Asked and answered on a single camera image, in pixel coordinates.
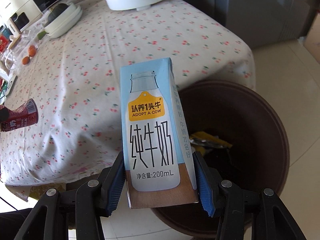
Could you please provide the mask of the light blue milk carton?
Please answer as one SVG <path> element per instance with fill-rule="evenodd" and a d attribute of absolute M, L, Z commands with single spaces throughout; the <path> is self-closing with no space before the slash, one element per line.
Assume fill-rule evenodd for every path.
<path fill-rule="evenodd" d="M 193 154 L 171 59 L 122 67 L 120 101 L 129 206 L 197 202 Z"/>

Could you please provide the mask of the red crushed drink can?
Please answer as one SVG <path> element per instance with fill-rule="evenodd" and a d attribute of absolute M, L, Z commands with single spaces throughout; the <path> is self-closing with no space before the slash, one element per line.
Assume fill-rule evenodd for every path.
<path fill-rule="evenodd" d="M 33 99 L 27 100 L 16 110 L 1 105 L 1 132 L 10 132 L 38 123 L 39 113 Z"/>

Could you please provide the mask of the yellow snack wrapper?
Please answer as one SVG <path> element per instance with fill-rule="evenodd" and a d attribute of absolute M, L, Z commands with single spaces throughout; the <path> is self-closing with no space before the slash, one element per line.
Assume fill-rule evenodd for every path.
<path fill-rule="evenodd" d="M 218 136 L 210 135 L 204 131 L 193 133 L 189 136 L 191 148 L 195 152 L 205 155 L 213 149 L 231 148 L 233 145 L 220 139 Z"/>

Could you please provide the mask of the brown plastic trash bin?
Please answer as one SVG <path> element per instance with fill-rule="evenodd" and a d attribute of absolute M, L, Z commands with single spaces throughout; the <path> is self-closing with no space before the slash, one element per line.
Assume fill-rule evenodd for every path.
<path fill-rule="evenodd" d="M 285 128 L 255 91 L 228 81 L 200 81 L 179 91 L 189 134 L 205 132 L 228 143 L 204 154 L 209 167 L 243 190 L 280 194 L 290 164 Z"/>

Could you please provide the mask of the small orange fruit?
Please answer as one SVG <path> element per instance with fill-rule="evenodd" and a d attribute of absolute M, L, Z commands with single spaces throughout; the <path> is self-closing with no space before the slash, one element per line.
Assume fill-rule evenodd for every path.
<path fill-rule="evenodd" d="M 22 59 L 22 64 L 27 65 L 30 62 L 30 57 L 26 56 Z"/>
<path fill-rule="evenodd" d="M 36 52 L 37 52 L 37 49 L 36 49 L 36 47 L 34 45 L 31 45 L 28 48 L 29 57 L 34 57 L 36 55 Z"/>

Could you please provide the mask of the glass cake stand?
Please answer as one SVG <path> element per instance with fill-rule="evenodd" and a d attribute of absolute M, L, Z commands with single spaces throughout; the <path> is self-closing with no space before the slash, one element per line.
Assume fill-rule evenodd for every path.
<path fill-rule="evenodd" d="M 15 56 L 18 56 L 30 42 L 31 30 L 27 29 L 24 32 L 22 32 L 19 35 L 19 37 L 13 39 L 13 41 L 8 46 L 8 50 L 12 52 Z"/>

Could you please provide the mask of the white stacked bowls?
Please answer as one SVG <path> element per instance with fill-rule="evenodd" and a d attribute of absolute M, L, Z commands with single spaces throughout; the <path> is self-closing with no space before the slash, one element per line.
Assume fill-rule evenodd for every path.
<path fill-rule="evenodd" d="M 68 8 L 50 24 L 45 25 L 44 31 L 51 39 L 58 38 L 73 28 L 82 16 L 82 8 L 74 3 L 67 4 Z"/>

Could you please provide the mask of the upper cardboard box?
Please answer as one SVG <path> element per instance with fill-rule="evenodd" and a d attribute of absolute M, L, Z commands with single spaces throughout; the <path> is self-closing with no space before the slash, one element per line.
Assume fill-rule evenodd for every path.
<path fill-rule="evenodd" d="M 320 13 L 317 11 L 315 19 L 313 20 L 312 26 L 306 36 L 304 47 L 309 53 L 320 62 Z"/>

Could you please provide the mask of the grey refrigerator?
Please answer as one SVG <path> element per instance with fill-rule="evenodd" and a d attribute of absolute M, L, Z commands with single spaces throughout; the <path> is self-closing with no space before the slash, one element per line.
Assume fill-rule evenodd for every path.
<path fill-rule="evenodd" d="M 306 36 L 319 0 L 184 0 L 235 33 L 250 48 Z"/>

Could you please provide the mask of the dark green squash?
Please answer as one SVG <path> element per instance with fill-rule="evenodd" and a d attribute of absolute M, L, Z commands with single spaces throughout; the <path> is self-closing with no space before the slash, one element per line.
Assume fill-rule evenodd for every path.
<path fill-rule="evenodd" d="M 67 8 L 68 8 L 67 4 L 59 3 L 49 14 L 47 24 L 50 24 L 53 20 L 55 20 L 58 16 L 60 16 Z"/>

